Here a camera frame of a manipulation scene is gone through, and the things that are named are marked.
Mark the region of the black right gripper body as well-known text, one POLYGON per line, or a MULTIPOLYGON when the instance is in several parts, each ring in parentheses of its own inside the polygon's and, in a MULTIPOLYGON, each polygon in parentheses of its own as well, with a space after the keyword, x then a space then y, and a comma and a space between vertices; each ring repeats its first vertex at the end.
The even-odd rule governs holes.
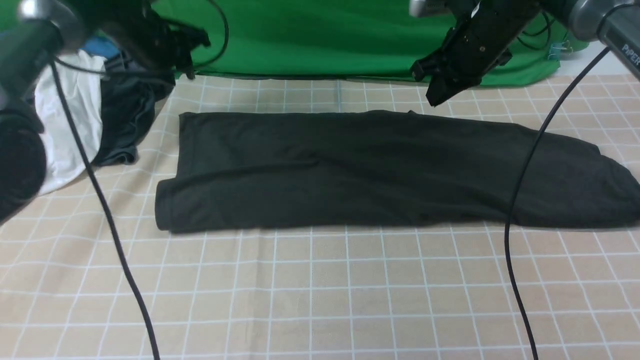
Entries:
POLYGON ((453 81, 481 79, 540 12, 537 0, 447 0, 454 31, 441 46, 441 75, 453 81))

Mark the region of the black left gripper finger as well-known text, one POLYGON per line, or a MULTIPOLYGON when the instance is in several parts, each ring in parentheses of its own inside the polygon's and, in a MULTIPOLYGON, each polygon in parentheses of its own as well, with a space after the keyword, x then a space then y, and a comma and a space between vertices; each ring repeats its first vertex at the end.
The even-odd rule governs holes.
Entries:
POLYGON ((174 59, 174 68, 177 72, 186 75, 187 79, 195 79, 194 62, 190 52, 178 53, 174 59))
POLYGON ((211 47, 207 32, 198 27, 179 26, 174 30, 174 37, 177 44, 187 51, 193 51, 198 47, 211 47))

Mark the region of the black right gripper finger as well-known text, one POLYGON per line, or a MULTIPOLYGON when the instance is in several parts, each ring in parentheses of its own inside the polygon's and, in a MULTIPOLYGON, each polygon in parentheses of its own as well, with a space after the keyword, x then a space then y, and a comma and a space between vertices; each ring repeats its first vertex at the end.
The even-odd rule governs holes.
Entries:
POLYGON ((423 82, 427 77, 448 79, 448 57, 444 52, 432 52, 416 60, 410 66, 410 73, 416 82, 423 82))
POLYGON ((460 92, 477 87, 480 83, 480 77, 433 75, 425 96, 432 107, 438 107, 460 92))

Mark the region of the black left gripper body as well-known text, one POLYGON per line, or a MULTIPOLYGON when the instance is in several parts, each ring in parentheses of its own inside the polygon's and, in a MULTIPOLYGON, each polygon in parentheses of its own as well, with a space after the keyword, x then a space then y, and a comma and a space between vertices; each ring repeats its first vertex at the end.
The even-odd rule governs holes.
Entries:
POLYGON ((100 30, 143 68, 175 68, 176 55, 192 54, 178 45, 175 29, 194 26, 160 16, 150 0, 106 0, 103 4, 100 30))

